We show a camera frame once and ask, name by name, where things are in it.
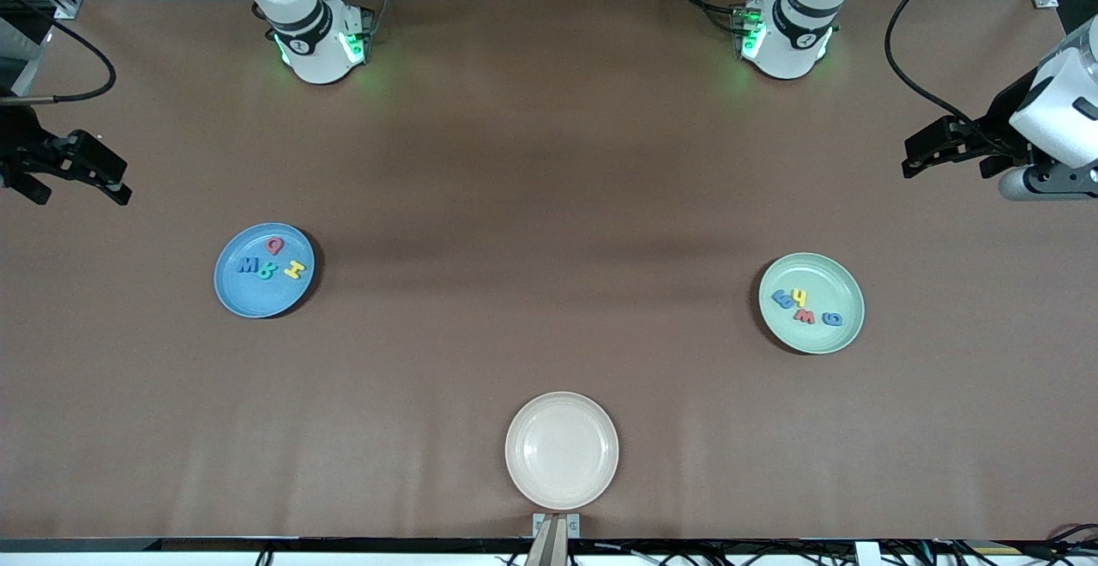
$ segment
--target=power cord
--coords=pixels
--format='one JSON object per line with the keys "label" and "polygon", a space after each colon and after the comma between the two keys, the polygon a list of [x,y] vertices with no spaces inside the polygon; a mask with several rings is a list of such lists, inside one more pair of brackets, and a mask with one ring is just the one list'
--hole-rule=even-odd
{"label": "power cord", "polygon": [[108,90],[114,87],[114,82],[117,81],[119,75],[114,70],[114,65],[111,65],[110,59],[107,58],[107,55],[104,55],[103,52],[99,51],[99,47],[89,43],[88,40],[85,38],[83,36],[80,36],[76,32],[69,30],[69,27],[64,23],[58,22],[51,15],[44,14],[44,12],[40,11],[38,9],[35,9],[31,4],[27,4],[23,0],[13,0],[13,1],[22,5],[27,11],[31,11],[32,13],[46,20],[52,24],[52,26],[56,27],[56,30],[59,30],[68,34],[69,36],[71,36],[71,38],[75,38],[77,43],[80,43],[81,45],[87,47],[89,52],[96,54],[96,57],[98,57],[100,62],[103,63],[103,66],[107,67],[107,81],[102,86],[93,90],[88,90],[87,92],[80,92],[79,95],[53,95],[47,97],[4,97],[0,98],[0,106],[47,104],[47,103],[58,103],[58,102],[76,102],[76,101],[93,100],[93,98],[107,93]]}
{"label": "power cord", "polygon": [[[972,118],[968,118],[968,115],[965,114],[965,112],[961,111],[960,109],[957,109],[955,106],[953,106],[949,101],[942,100],[942,98],[935,96],[932,92],[929,92],[929,90],[927,90],[922,86],[917,85],[915,82],[915,80],[912,80],[910,77],[907,76],[906,73],[904,73],[904,69],[900,68],[899,65],[896,65],[896,58],[893,56],[893,49],[892,49],[893,31],[896,29],[896,22],[899,19],[899,15],[904,12],[904,9],[907,8],[907,4],[911,0],[900,0],[899,5],[896,7],[896,12],[894,12],[892,19],[888,20],[888,27],[885,30],[885,59],[888,60],[888,66],[890,66],[892,69],[893,69],[893,73],[895,73],[896,76],[899,77],[900,80],[903,80],[904,84],[906,84],[908,88],[915,90],[915,92],[917,95],[919,95],[920,97],[925,98],[926,100],[932,102],[933,104],[937,104],[938,107],[944,109],[945,111],[950,112],[951,114],[955,115],[957,118],[957,120],[960,120],[961,122],[963,122],[965,124],[965,126],[968,127],[968,130],[971,130],[973,133],[975,133],[977,136],[979,136],[981,140],[984,140],[985,142],[987,142],[989,145],[997,144],[997,142],[994,141],[994,140],[991,140],[989,136],[987,136],[987,133],[985,133],[984,130],[981,129],[976,124],[976,122],[973,121]],[[1000,145],[1002,145],[1004,147],[1007,147],[1007,148],[1010,147],[1009,145],[1006,145],[1006,144],[1000,144]]]}

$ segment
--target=brown table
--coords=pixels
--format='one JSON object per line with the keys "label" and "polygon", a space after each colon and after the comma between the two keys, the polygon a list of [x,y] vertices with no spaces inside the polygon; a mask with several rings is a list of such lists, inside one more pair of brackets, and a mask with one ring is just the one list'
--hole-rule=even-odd
{"label": "brown table", "polygon": [[[940,115],[887,69],[898,0],[761,77],[682,0],[394,0],[312,87],[243,2],[89,1],[119,67],[40,110],[130,162],[119,208],[2,203],[7,536],[493,536],[538,509],[503,440],[568,389],[623,445],[589,536],[1043,537],[1098,519],[1093,203],[1011,203],[975,164],[900,176]],[[1062,31],[1029,0],[917,0],[898,58],[977,114]],[[102,71],[64,36],[40,92]],[[311,233],[274,320],[211,286],[236,232]],[[809,357],[754,286],[816,251],[862,335]]]}

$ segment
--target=plate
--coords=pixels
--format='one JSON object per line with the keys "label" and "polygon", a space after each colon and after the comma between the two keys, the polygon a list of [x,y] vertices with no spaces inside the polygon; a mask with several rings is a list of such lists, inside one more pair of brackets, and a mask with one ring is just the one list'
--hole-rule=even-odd
{"label": "plate", "polygon": [[226,309],[244,318],[285,311],[309,289],[313,245],[285,223],[260,223],[236,234],[217,257],[213,289]]}
{"label": "plate", "polygon": [[507,430],[507,471],[534,503],[575,510],[601,496],[617,470],[614,422],[575,392],[549,392],[523,406]]}
{"label": "plate", "polygon": [[808,354],[830,354],[850,345],[865,319],[865,300],[853,275],[815,253],[793,253],[766,268],[759,285],[759,308],[783,343]]}

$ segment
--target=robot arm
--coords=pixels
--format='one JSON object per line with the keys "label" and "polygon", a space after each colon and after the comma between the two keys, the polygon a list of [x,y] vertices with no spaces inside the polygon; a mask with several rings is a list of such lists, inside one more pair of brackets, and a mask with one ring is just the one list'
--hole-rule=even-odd
{"label": "robot arm", "polygon": [[742,55],[759,69],[780,79],[795,79],[811,70],[827,52],[831,23],[845,0],[754,0],[762,15],[742,42]]}
{"label": "robot arm", "polygon": [[981,175],[1007,171],[999,191],[1018,201],[1098,197],[1098,16],[1008,86],[975,122],[993,143],[945,115],[905,142],[904,176],[985,157]]}
{"label": "robot arm", "polygon": [[343,0],[255,1],[274,30],[282,62],[305,81],[337,81],[366,62],[372,11]]}

